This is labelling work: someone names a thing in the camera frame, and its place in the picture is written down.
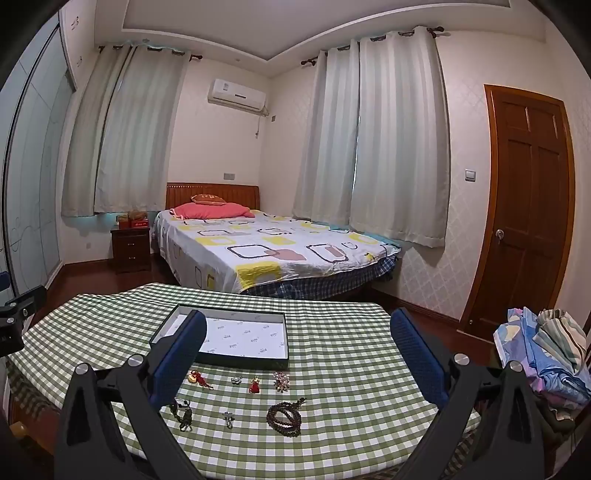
wooden door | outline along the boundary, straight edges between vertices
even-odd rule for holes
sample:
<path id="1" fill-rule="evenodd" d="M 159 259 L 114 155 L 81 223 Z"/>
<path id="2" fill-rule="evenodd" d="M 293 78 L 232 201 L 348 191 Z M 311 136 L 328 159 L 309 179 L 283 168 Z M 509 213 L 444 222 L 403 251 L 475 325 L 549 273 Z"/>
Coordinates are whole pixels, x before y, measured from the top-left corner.
<path id="1" fill-rule="evenodd" d="M 574 164 L 564 103 L 485 85 L 491 190 L 485 239 L 461 328 L 492 340 L 508 308 L 553 307 L 574 216 Z"/>

plaid bed skirt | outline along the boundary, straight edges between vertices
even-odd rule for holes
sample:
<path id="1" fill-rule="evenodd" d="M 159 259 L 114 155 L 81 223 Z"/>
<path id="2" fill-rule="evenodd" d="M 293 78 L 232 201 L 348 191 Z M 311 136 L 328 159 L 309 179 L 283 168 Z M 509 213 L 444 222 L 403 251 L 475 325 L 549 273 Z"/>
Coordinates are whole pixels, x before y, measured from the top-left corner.
<path id="1" fill-rule="evenodd" d="M 251 287 L 243 295 L 291 300 L 324 300 L 351 291 L 372 280 L 392 280 L 395 255 L 358 270 L 337 273 L 330 277 L 296 278 Z"/>

red box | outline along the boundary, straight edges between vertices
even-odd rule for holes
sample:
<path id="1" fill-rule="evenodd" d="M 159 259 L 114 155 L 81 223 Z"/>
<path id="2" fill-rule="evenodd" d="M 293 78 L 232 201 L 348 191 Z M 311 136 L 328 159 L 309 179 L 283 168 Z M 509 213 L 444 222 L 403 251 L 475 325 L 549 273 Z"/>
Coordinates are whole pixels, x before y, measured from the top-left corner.
<path id="1" fill-rule="evenodd" d="M 131 220 L 130 221 L 131 228 L 146 228 L 150 226 L 150 222 L 148 219 L 143 220 Z"/>

wallpaper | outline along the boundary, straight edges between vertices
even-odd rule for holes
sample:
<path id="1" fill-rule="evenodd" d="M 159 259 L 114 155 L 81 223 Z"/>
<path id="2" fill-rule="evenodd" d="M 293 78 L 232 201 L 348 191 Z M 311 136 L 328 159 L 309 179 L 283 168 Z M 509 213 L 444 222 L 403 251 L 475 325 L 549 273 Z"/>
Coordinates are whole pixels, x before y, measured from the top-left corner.
<path id="1" fill-rule="evenodd" d="M 446 246 L 429 249 L 402 243 L 402 260 L 394 280 L 375 282 L 374 287 L 460 319 L 476 274 L 488 210 L 491 150 L 484 84 L 510 86 L 564 99 L 572 117 L 578 162 L 589 158 L 591 151 L 591 91 L 585 84 L 589 79 L 583 75 L 584 71 L 581 75 L 571 75 L 572 69 L 582 67 L 574 64 L 576 58 L 572 59 L 572 51 L 568 56 L 561 50 L 570 50 L 567 44 L 558 42 L 556 45 L 556 55 L 568 63 L 556 69 L 554 65 L 558 64 L 546 43 L 498 33 L 448 33 L 437 39 L 446 84 L 452 154 Z M 313 68 L 298 67 L 271 81 L 271 115 L 277 114 L 277 118 L 275 122 L 267 120 L 269 134 L 263 146 L 259 185 L 262 208 L 278 215 L 291 213 L 313 76 Z M 563 87 L 562 77 L 576 85 Z M 575 95 L 582 101 L 569 102 L 564 97 L 568 88 L 578 92 Z M 466 169 L 476 171 L 475 183 L 465 181 Z M 579 172 L 582 167 L 577 163 L 577 177 Z M 578 190 L 577 204 L 581 190 L 584 188 Z M 582 222 L 581 210 L 577 208 L 575 222 Z M 587 244 L 591 242 L 591 232 L 589 237 L 577 235 L 573 238 L 573 251 L 576 242 L 582 245 L 585 238 L 588 238 Z M 569 264 L 558 306 L 564 305 L 580 317 L 582 313 L 579 312 L 584 310 L 580 304 L 587 301 L 580 299 L 585 296 L 577 289 L 591 284 L 591 278 L 584 284 L 579 279 L 586 278 L 585 275 L 591 277 L 591 265 L 577 268 L 577 264 L 576 261 Z"/>
<path id="2" fill-rule="evenodd" d="M 265 212 L 291 215 L 313 83 L 311 66 L 297 67 L 271 81 L 270 116 L 259 173 L 261 209 Z"/>
<path id="3" fill-rule="evenodd" d="M 591 308 L 591 79 L 564 37 L 547 22 L 546 42 L 564 87 L 564 104 L 573 138 L 575 168 L 575 212 L 573 242 L 557 306 L 569 311 L 584 325 Z"/>
<path id="4" fill-rule="evenodd" d="M 450 122 L 451 186 L 444 249 L 404 245 L 398 275 L 375 287 L 460 319 L 482 248 L 491 151 L 484 84 L 561 98 L 563 90 L 545 44 L 514 35 L 450 32 L 437 39 Z M 465 181 L 465 170 L 476 182 Z"/>

white curtain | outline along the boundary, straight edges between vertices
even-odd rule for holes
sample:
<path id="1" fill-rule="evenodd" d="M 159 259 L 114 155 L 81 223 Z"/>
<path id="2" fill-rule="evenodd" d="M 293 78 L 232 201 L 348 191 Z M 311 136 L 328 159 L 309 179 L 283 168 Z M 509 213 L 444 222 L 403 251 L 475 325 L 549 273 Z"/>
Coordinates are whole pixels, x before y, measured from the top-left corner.
<path id="1" fill-rule="evenodd" d="M 95 212 L 164 209 L 168 155 L 189 55 L 136 47 L 107 114 Z"/>
<path id="2" fill-rule="evenodd" d="M 350 225 L 359 231 L 445 244 L 449 127 L 435 40 L 390 32 L 361 41 L 361 100 Z"/>
<path id="3" fill-rule="evenodd" d="M 61 214 L 69 217 L 95 214 L 96 166 L 103 126 L 113 89 L 131 46 L 113 49 L 107 45 L 82 96 L 66 163 Z"/>
<path id="4" fill-rule="evenodd" d="M 359 116 L 359 45 L 318 56 L 296 217 L 348 225 Z"/>

